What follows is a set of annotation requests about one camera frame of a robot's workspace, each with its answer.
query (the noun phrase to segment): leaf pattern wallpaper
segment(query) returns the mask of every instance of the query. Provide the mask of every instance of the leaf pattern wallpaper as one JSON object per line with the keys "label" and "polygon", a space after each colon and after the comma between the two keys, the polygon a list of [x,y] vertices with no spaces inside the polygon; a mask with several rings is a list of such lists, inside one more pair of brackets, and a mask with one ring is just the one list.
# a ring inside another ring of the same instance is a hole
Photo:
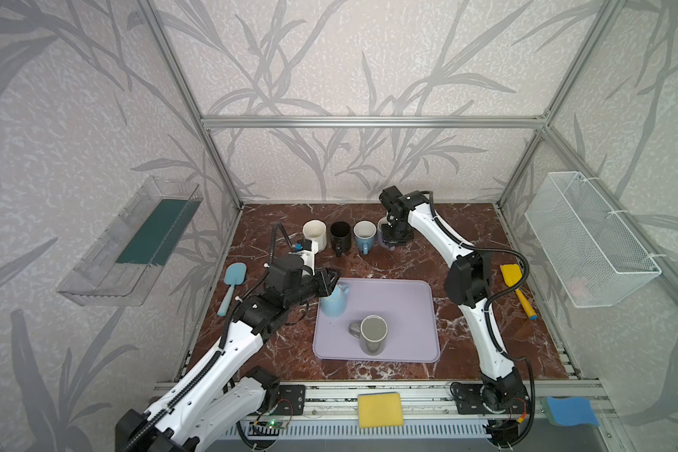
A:
{"label": "leaf pattern wallpaper", "polygon": [[[678,267],[678,2],[626,2],[554,126]],[[678,450],[678,308],[657,281],[578,310],[524,212],[548,171],[543,145],[505,206],[585,377],[600,377],[636,450]]]}
{"label": "leaf pattern wallpaper", "polygon": [[[204,115],[517,116],[546,108],[600,2],[156,5]],[[531,131],[212,133],[244,199],[337,202],[416,182],[497,200]]]}
{"label": "leaf pattern wallpaper", "polygon": [[[134,10],[0,0],[0,450],[112,450],[173,378],[236,211]],[[141,307],[56,293],[153,175],[204,202]]]}

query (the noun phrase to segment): mug handle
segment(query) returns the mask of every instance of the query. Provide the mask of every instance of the mug handle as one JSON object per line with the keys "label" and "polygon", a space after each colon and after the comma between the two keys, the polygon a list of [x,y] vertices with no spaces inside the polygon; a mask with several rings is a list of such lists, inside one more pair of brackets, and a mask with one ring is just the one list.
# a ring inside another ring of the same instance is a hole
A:
{"label": "mug handle", "polygon": [[362,322],[354,322],[349,326],[349,334],[358,338],[362,335]]}

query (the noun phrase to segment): yellow sponge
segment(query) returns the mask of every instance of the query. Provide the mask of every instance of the yellow sponge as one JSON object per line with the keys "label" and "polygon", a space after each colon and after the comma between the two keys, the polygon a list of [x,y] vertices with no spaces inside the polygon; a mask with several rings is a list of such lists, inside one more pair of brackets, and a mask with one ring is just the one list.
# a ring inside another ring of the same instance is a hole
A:
{"label": "yellow sponge", "polygon": [[404,425],[402,400],[398,393],[360,395],[359,428]]}

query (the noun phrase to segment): basket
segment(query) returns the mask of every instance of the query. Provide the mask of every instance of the basket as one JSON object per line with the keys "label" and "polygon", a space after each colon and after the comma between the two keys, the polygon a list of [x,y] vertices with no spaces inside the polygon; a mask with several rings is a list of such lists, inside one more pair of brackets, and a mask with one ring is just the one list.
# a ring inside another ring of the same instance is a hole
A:
{"label": "basket", "polygon": [[83,306],[142,305],[202,200],[198,184],[150,176],[58,293]]}
{"label": "basket", "polygon": [[549,173],[525,212],[576,307],[612,306],[661,273],[618,213],[576,171]]}

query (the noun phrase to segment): black mug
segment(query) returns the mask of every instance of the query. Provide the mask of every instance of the black mug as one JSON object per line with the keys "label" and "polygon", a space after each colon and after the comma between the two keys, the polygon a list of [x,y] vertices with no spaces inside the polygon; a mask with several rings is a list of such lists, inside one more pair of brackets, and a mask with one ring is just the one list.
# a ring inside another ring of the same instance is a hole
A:
{"label": "black mug", "polygon": [[332,234],[332,248],[337,258],[349,251],[351,248],[351,226],[349,226],[349,223],[345,221],[332,223],[329,232]]}

